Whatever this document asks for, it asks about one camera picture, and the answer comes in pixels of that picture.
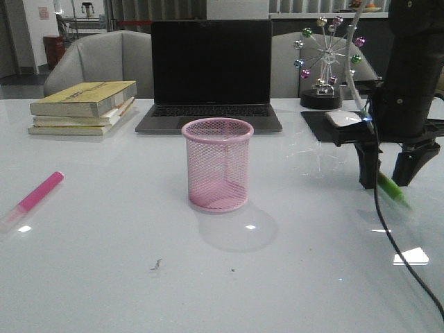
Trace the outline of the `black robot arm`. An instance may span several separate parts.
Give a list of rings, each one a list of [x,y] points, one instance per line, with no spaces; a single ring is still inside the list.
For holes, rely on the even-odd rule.
[[[361,122],[340,130],[337,142],[355,145],[366,189],[377,186],[382,142],[402,146],[391,178],[403,187],[439,153],[443,136],[443,121],[428,117],[443,69],[443,2],[392,1],[388,23],[394,39],[386,75],[366,103],[346,75]]]

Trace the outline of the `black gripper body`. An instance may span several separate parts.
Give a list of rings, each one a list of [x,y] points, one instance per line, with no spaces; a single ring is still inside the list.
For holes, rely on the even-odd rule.
[[[368,89],[368,113],[352,125],[332,126],[332,137],[342,143],[369,142],[374,131],[384,142],[414,144],[443,136],[443,120],[428,117],[437,82],[401,80],[361,81]]]

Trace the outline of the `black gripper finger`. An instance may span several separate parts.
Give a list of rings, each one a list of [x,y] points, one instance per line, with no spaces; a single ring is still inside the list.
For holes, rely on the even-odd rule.
[[[392,180],[401,187],[408,186],[426,163],[437,156],[441,146],[435,140],[402,143],[402,151],[393,170]]]
[[[374,189],[379,173],[379,146],[376,142],[354,143],[359,161],[359,182],[364,189]]]

